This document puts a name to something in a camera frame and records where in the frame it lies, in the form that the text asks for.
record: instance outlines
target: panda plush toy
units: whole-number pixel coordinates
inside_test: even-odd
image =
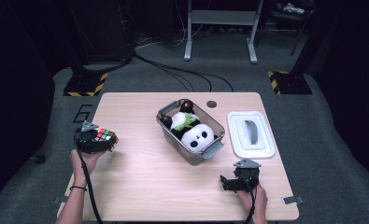
[[[193,112],[193,102],[186,100],[173,117],[164,116],[160,121],[192,152],[202,151],[217,136]]]

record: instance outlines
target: person's arm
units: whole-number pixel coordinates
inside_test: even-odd
[[[238,191],[240,200],[242,201],[243,206],[247,211],[250,211],[250,208],[253,204],[251,199],[251,195],[245,191]],[[266,221],[265,211],[266,204],[268,202],[268,198],[266,197],[265,189],[259,184],[256,189],[253,190],[253,194],[256,197],[256,201],[254,204],[255,210],[251,221],[253,224],[265,224],[268,223]]]
[[[86,163],[89,174],[92,173],[92,171],[96,167],[97,160],[103,154],[105,154],[105,151],[96,154],[87,154],[87,153],[81,154],[83,160]],[[67,202],[65,203],[62,212],[60,213],[58,219],[56,220],[56,224],[82,223],[82,211],[84,206],[85,189],[87,183],[85,174],[82,169],[82,163],[76,149],[71,150],[70,160],[73,166],[74,187],[71,188]]]

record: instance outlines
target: bin handle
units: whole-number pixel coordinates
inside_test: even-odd
[[[213,157],[222,147],[224,144],[221,141],[217,141],[208,151],[205,151],[202,154],[202,157],[207,160],[211,157]]]
[[[161,108],[158,111],[158,114],[164,116],[167,112],[171,111],[174,108],[177,108],[178,106],[180,106],[180,102],[179,101],[173,101],[172,103],[164,106],[163,108]]]

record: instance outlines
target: rubik's cube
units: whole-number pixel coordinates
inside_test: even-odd
[[[112,131],[106,130],[106,129],[101,129],[99,131],[99,133],[97,133],[96,137],[94,138],[95,141],[97,142],[102,142],[102,141],[108,141],[111,143],[111,150],[112,148],[114,148],[119,139],[117,137],[117,135],[115,133],[113,133]]]

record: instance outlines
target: human hand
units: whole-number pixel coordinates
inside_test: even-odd
[[[261,184],[257,185],[257,188],[252,190],[254,197],[256,197],[256,201],[254,203],[254,214],[252,217],[253,224],[267,223],[265,217],[266,204],[268,202],[268,198],[266,197],[265,189],[261,186]],[[250,211],[251,206],[253,205],[253,201],[251,199],[251,195],[245,191],[237,191],[240,200],[242,201],[243,206],[247,211]]]
[[[96,167],[96,163],[99,160],[99,158],[104,155],[106,152],[98,152],[95,154],[89,154],[89,153],[82,153],[82,159],[86,163],[86,167],[88,169],[88,173],[91,174]],[[77,153],[76,149],[71,150],[70,153],[70,160],[73,167],[73,174],[74,174],[74,184],[75,186],[85,187],[86,186],[86,179],[85,174],[82,169],[82,162],[81,159]]]

